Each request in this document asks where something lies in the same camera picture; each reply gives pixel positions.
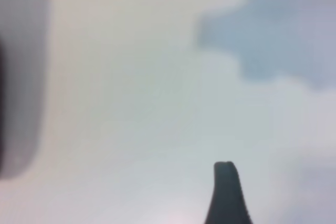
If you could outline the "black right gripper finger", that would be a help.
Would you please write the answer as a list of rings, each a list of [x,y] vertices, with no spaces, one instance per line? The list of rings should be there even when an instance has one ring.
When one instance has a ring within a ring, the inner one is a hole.
[[[233,162],[214,164],[214,191],[205,224],[252,224]]]

